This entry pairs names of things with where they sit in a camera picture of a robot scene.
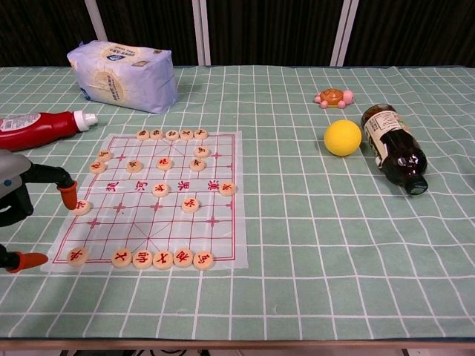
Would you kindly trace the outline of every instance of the tissue pack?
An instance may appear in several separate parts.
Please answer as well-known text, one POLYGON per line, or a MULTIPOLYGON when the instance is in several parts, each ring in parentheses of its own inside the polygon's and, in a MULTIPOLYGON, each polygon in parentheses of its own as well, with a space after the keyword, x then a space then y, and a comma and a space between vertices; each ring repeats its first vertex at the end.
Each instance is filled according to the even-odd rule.
POLYGON ((92 41, 68 60, 86 99, 151 113, 177 100, 170 50, 92 41))

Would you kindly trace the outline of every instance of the ketchup bottle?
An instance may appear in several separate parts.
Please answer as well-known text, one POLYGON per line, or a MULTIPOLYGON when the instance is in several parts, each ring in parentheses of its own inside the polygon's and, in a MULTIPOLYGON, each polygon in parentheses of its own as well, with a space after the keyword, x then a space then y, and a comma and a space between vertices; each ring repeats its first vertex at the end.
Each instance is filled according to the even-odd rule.
POLYGON ((386 177, 410 195, 424 193, 428 183, 422 175, 428 161, 396 110, 388 104, 374 105, 363 113, 361 126, 386 177))
POLYGON ((96 123, 96 115, 82 111, 30 113, 0 119, 0 149, 20 151, 43 146, 87 131, 96 123))

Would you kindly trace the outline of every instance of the table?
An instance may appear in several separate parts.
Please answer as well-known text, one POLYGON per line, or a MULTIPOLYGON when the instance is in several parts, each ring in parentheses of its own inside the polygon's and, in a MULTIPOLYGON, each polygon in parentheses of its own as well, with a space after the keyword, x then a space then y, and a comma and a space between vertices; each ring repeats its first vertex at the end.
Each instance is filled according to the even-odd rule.
MULTIPOLYGON (((98 113, 96 128, 24 152, 80 182, 109 134, 241 131, 249 268, 2 272, 0 337, 13 338, 4 346, 25 337, 356 345, 475 335, 475 69, 191 67, 176 77, 178 103, 155 115, 86 101, 70 68, 1 68, 0 116, 98 113), (349 88, 356 103, 312 103, 330 86, 349 88), (359 123, 380 102, 404 117, 428 157, 421 196, 391 185, 367 143, 346 158, 324 148, 329 123, 359 123)), ((0 243, 46 252, 67 211, 54 186, 29 190, 34 215, 3 228, 0 243)))

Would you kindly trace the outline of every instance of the black curtain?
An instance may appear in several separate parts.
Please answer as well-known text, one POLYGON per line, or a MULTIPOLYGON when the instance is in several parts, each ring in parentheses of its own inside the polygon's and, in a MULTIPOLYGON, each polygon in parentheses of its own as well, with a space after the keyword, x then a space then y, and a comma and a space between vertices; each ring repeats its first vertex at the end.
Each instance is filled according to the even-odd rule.
POLYGON ((0 67, 69 65, 66 54, 93 39, 84 0, 0 1, 0 67))
POLYGON ((359 0, 344 65, 475 66, 474 0, 359 0))
POLYGON ((329 65, 343 0, 208 0, 213 65, 329 65))
POLYGON ((109 41, 172 51, 174 65, 197 65, 191 0, 97 0, 109 41))

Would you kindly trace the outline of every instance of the toy turtle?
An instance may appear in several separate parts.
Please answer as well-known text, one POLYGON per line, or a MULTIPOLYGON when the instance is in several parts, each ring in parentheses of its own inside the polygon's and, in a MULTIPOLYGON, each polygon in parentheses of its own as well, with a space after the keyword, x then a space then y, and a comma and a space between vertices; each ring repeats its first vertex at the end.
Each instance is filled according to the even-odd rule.
POLYGON ((351 90, 341 91, 339 89, 326 89, 315 96, 314 100, 320 104, 320 108, 340 108, 353 103, 353 92, 351 90))

